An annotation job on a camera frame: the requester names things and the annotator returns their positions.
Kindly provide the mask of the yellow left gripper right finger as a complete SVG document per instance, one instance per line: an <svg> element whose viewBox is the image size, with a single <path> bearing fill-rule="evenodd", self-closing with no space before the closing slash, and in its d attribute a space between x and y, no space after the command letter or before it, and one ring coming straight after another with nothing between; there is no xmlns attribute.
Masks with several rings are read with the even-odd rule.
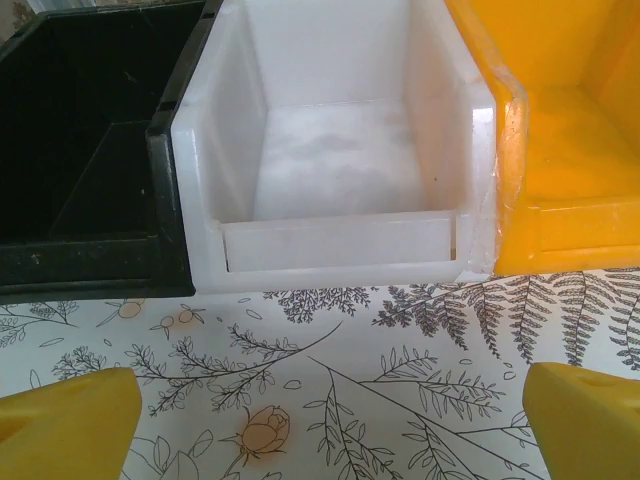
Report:
<svg viewBox="0 0 640 480"><path fill-rule="evenodd" d="M637 380L540 362L522 403L551 478L639 478Z"/></svg>

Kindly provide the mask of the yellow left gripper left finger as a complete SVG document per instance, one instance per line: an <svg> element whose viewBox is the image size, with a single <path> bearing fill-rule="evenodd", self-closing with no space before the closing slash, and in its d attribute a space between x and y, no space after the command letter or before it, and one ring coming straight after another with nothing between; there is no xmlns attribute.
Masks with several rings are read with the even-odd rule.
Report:
<svg viewBox="0 0 640 480"><path fill-rule="evenodd" d="M1 399L3 479L117 479L141 414L134 372L109 368Z"/></svg>

